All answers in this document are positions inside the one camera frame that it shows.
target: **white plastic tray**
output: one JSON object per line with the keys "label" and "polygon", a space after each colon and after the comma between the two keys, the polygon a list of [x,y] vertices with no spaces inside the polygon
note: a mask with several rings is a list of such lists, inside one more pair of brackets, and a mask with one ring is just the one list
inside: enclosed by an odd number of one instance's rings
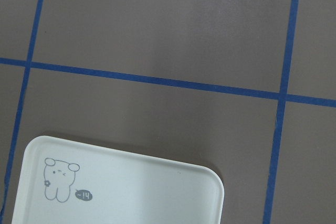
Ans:
{"label": "white plastic tray", "polygon": [[210,169],[40,136],[24,154],[12,224],[218,224]]}

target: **white tray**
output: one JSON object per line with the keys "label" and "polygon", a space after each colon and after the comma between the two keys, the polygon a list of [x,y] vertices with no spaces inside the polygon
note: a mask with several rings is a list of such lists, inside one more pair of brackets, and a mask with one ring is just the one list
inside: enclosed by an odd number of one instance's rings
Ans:
{"label": "white tray", "polygon": [[40,136],[24,154],[12,224],[218,224],[210,169]]}

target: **blue horizontal line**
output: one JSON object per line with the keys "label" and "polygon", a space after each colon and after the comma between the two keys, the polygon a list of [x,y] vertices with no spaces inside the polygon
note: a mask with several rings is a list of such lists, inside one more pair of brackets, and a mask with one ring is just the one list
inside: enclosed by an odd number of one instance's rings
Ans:
{"label": "blue horizontal line", "polygon": [[332,100],[332,99],[305,97],[303,95],[288,94],[286,96],[286,101],[336,108],[336,100]]}
{"label": "blue horizontal line", "polygon": [[60,72],[67,72],[67,73],[84,74],[87,76],[97,76],[97,77],[105,77],[105,78],[111,78],[111,79],[137,81],[137,82],[158,84],[158,85],[164,85],[164,86],[204,90],[204,91],[211,91],[211,92],[218,92],[218,93],[244,95],[248,97],[258,97],[258,98],[273,99],[273,100],[277,100],[279,96],[279,94],[276,92],[235,88],[235,87],[205,84],[205,83],[199,83],[199,82],[164,79],[164,78],[158,78],[158,77],[139,76],[139,75],[129,74],[129,73],[118,73],[118,72],[94,70],[94,69],[87,69],[87,68],[69,67],[69,66],[54,65],[54,64],[40,63],[40,62],[32,62],[31,67],[37,68],[37,69],[45,69],[45,70],[60,71]]}
{"label": "blue horizontal line", "polygon": [[0,57],[0,64],[25,67],[26,66],[26,61],[25,60],[7,59],[7,58],[1,58]]}

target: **cartoon character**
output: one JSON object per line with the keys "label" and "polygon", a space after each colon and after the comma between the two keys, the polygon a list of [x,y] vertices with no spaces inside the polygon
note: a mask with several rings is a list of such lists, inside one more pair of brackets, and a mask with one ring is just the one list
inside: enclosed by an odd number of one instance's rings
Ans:
{"label": "cartoon character", "polygon": [[70,187],[75,182],[79,165],[70,164],[61,160],[46,158],[44,160],[45,196],[49,200],[57,199],[65,202],[70,197]]}

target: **blue vertical line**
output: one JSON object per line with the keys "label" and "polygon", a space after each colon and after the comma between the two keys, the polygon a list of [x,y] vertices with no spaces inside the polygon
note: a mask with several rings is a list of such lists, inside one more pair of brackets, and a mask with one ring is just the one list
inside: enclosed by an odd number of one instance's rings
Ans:
{"label": "blue vertical line", "polygon": [[299,5],[299,0],[291,0],[288,29],[287,29],[287,38],[286,38],[286,47],[285,47],[285,56],[283,59],[284,63],[282,66],[279,100],[278,100],[278,106],[277,106],[276,124],[275,124],[275,130],[274,130],[274,136],[273,136],[273,146],[272,146],[271,160],[270,160],[270,166],[269,166],[264,217],[262,221],[263,224],[270,224],[271,222],[274,191],[275,191],[275,184],[276,184],[277,170],[278,170],[280,144],[281,144],[282,126],[284,124],[283,120],[285,117],[286,96],[287,96],[287,90],[288,90],[289,72],[290,72],[291,58],[292,58],[292,52],[293,52],[293,43],[294,43],[298,5]]}
{"label": "blue vertical line", "polygon": [[40,20],[42,5],[43,5],[43,0],[38,0],[37,1],[37,6],[36,6],[36,11],[35,11],[33,28],[32,28],[31,36],[30,36],[30,43],[29,43],[29,48],[28,48],[26,67],[25,67],[25,72],[24,72],[24,76],[23,76],[23,80],[22,80],[19,102],[18,102],[18,105],[17,105],[17,111],[16,111],[16,116],[15,116],[15,123],[14,123],[14,128],[13,128],[11,147],[9,149],[9,154],[8,154],[7,168],[6,168],[6,174],[5,174],[5,180],[4,180],[4,183],[5,183],[4,199],[3,199],[3,205],[2,205],[2,208],[1,208],[1,212],[0,212],[0,224],[3,223],[3,218],[4,218],[4,213],[5,213],[5,206],[6,206],[6,201],[7,201],[10,175],[12,173],[14,153],[15,153],[16,142],[17,142],[17,137],[18,137],[19,128],[20,128],[22,110],[23,110],[23,107],[24,107],[25,93],[26,93],[28,80],[29,80],[30,65],[31,65],[31,62],[32,62],[31,60],[33,59],[33,54],[34,54],[34,47],[35,47],[35,41],[36,41],[36,36],[37,36],[37,29],[38,29],[38,23],[39,23],[39,20]]}

